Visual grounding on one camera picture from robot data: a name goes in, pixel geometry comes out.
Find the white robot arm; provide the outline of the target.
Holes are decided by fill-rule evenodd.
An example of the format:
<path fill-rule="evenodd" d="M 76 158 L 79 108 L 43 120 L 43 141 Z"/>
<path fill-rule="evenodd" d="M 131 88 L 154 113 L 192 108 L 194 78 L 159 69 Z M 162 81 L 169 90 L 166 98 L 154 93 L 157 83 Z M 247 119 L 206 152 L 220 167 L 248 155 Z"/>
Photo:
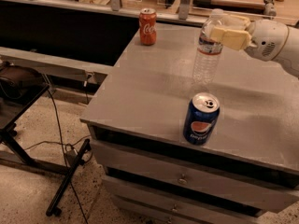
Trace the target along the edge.
<path fill-rule="evenodd" d="M 251 58 L 279 63 L 285 72 L 299 77 L 299 29 L 278 21 L 224 15 L 221 24 L 210 25 L 207 37 L 223 46 L 244 50 Z"/>

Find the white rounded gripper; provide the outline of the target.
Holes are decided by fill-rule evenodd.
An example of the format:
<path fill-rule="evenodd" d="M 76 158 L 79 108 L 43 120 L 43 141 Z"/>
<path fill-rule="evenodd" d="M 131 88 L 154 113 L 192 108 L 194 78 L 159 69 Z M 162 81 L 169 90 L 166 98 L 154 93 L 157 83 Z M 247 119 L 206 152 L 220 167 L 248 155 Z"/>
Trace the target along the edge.
<path fill-rule="evenodd" d="M 274 59 L 289 34 L 288 27 L 283 23 L 270 20 L 250 23 L 249 18 L 236 15 L 225 15 L 222 25 L 224 28 L 215 26 L 211 30 L 210 39 L 230 49 L 245 49 L 250 57 L 262 61 Z"/>

